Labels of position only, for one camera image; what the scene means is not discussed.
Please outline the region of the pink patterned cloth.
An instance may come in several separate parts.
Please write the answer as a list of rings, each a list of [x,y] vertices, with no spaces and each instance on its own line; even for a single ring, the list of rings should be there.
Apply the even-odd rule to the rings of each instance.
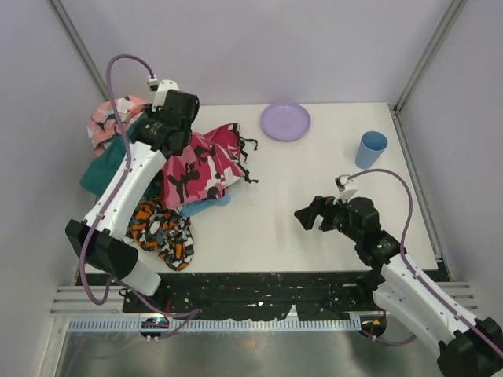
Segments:
[[[143,114],[146,102],[130,95],[115,99],[115,104],[124,130],[129,130],[130,126]],[[101,104],[92,114],[87,132],[96,156],[103,154],[112,140],[119,135],[115,113],[109,101]]]

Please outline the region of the teal green cloth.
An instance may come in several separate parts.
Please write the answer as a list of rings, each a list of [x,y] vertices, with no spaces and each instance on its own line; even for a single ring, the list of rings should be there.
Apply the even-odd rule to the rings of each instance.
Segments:
[[[120,134],[109,147],[88,166],[80,179],[80,185],[95,196],[101,196],[124,160],[126,147]]]

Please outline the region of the orange grey camouflage cloth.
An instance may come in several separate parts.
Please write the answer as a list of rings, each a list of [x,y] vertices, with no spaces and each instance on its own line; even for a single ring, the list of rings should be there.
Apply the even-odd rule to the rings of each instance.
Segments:
[[[144,197],[129,221],[126,238],[157,253],[171,270],[182,271],[195,254],[190,226],[190,218],[166,208],[160,197]]]

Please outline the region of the magenta camouflage cloth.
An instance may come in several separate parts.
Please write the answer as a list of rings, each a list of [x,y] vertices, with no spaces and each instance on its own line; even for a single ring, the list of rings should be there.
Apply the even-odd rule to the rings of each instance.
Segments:
[[[163,201],[171,210],[207,199],[221,199],[227,189],[243,179],[256,183],[246,166],[249,142],[240,125],[228,123],[205,134],[193,132],[180,156],[163,166]]]

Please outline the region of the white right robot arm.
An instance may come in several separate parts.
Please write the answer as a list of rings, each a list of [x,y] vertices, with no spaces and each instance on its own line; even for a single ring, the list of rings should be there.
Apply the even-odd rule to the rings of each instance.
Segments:
[[[502,370],[499,324],[490,317],[479,319],[402,254],[400,243],[382,229],[372,200],[316,196],[294,216],[306,230],[320,218],[322,232],[336,230],[354,242],[370,268],[358,281],[364,297],[418,337],[444,376],[492,376]]]

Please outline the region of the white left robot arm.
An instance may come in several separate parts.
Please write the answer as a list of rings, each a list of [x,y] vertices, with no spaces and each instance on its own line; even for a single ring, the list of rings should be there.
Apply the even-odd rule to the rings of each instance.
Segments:
[[[160,275],[123,238],[153,178],[189,144],[199,107],[196,95],[169,89],[164,103],[147,112],[127,135],[124,161],[101,198],[82,221],[71,220],[66,225],[81,273],[90,265],[146,297],[161,290]]]

